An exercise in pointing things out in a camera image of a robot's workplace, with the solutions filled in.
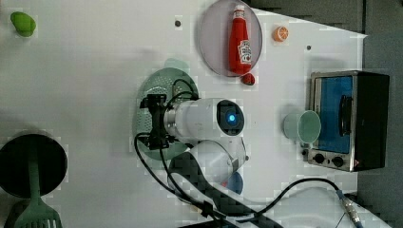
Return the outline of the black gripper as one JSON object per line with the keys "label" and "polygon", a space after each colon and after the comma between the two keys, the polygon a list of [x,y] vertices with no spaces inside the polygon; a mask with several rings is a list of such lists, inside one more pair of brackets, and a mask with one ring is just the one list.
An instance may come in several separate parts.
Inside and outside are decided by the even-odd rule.
{"label": "black gripper", "polygon": [[150,150],[168,148],[174,142],[174,137],[168,134],[164,126],[165,101],[165,94],[148,94],[140,104],[140,108],[147,108],[151,114],[152,129],[144,141]]}

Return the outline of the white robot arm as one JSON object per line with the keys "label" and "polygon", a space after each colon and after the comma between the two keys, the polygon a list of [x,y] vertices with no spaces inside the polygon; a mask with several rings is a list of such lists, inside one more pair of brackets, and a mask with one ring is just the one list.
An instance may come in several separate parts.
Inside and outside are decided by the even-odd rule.
{"label": "white robot arm", "polygon": [[167,175],[164,188],[201,209],[217,224],[235,219],[282,228],[266,213],[283,194],[255,210],[219,188],[248,160],[241,136],[244,115],[238,104],[226,99],[201,99],[194,92],[184,91],[172,97],[147,94],[139,108],[148,112],[151,130],[137,133],[134,143],[157,153]]}

